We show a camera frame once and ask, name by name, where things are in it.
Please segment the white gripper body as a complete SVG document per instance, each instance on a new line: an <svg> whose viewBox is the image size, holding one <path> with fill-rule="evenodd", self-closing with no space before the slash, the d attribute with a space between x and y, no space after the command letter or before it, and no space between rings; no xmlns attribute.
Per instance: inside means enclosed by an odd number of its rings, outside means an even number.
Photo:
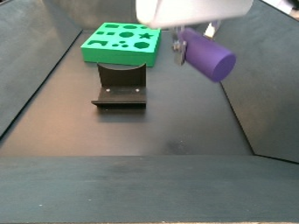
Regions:
<svg viewBox="0 0 299 224"><path fill-rule="evenodd" d="M242 17L254 0L135 0L137 19L151 28Z"/></svg>

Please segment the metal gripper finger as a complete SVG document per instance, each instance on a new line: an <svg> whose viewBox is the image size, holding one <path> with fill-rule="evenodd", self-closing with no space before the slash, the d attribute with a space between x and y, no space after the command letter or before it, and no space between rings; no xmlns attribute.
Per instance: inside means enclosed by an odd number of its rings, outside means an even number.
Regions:
<svg viewBox="0 0 299 224"><path fill-rule="evenodd" d="M174 61L179 66L182 66L186 61L187 42L183 40L182 37L183 30L183 26L175 26L173 28Z"/></svg>
<svg viewBox="0 0 299 224"><path fill-rule="evenodd" d="M221 28L221 21L219 20L210 22L209 27L207 27L207 29L203 33L203 36L209 39L214 39L219 28Z"/></svg>

